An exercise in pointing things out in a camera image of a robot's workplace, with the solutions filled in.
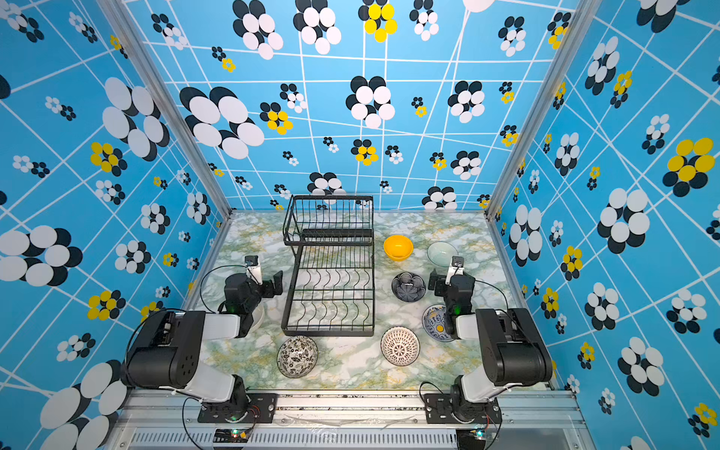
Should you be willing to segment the plain white bowl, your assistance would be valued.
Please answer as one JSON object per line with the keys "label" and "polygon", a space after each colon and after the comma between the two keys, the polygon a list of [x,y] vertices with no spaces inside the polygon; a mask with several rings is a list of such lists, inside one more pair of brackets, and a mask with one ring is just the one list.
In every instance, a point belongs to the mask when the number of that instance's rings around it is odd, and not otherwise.
{"label": "plain white bowl", "polygon": [[252,313],[253,323],[249,328],[249,333],[254,333],[262,325],[265,316],[266,309],[264,308],[264,305],[258,305]]}

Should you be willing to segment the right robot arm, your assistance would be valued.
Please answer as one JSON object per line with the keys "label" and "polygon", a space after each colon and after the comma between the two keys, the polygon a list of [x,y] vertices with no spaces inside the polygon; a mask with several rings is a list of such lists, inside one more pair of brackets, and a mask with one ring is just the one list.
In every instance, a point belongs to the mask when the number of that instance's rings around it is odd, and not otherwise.
{"label": "right robot arm", "polygon": [[514,387],[547,383],[553,375],[549,351],[528,309],[492,309],[473,306],[474,287],[479,279],[451,267],[442,276],[429,275],[429,288],[444,300],[444,322],[440,331],[453,341],[478,345],[482,365],[457,376],[451,386],[451,414],[461,423],[487,419],[501,422],[497,398]]}

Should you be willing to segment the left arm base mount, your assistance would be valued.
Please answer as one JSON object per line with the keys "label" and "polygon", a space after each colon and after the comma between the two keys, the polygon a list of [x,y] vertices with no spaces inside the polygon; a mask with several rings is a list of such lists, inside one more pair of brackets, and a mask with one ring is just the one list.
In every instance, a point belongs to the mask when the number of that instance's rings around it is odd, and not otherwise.
{"label": "left arm base mount", "polygon": [[274,393],[250,393],[239,401],[201,404],[199,423],[270,424],[274,420],[279,396]]}

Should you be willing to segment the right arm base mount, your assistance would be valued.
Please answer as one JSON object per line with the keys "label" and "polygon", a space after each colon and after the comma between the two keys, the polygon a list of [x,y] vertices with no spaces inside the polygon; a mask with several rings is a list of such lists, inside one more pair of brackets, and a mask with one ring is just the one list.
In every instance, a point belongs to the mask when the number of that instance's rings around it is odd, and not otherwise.
{"label": "right arm base mount", "polygon": [[450,394],[423,394],[424,412],[431,425],[501,425],[502,411],[496,400],[471,403]]}

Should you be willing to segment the white red lattice bowl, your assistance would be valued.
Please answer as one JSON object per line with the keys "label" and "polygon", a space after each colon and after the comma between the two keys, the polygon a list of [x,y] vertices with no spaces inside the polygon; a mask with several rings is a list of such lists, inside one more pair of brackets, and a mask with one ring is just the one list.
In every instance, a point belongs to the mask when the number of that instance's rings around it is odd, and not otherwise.
{"label": "white red lattice bowl", "polygon": [[420,354],[420,341],[409,328],[395,326],[382,336],[381,352],[390,364],[407,367],[416,362]]}

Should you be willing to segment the black floral pink bowl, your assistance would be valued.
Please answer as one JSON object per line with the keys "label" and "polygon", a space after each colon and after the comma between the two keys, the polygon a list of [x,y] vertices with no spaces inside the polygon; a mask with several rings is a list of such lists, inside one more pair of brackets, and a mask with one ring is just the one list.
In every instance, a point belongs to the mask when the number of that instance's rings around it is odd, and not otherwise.
{"label": "black floral pink bowl", "polygon": [[319,357],[316,342],[310,337],[290,337],[277,352],[277,367],[286,378],[299,379],[315,368]]}

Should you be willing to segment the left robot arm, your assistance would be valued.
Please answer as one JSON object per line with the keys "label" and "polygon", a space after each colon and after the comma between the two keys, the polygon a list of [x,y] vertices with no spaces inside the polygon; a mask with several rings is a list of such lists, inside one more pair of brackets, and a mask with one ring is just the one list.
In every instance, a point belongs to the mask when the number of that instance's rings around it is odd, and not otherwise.
{"label": "left robot arm", "polygon": [[201,361],[206,341],[243,339],[264,299],[283,293],[283,273],[255,279],[247,269],[225,281],[225,301],[216,312],[161,309],[139,325],[127,345],[122,381],[132,388],[170,390],[201,403],[201,423],[269,424],[276,394],[250,394],[242,377]]}

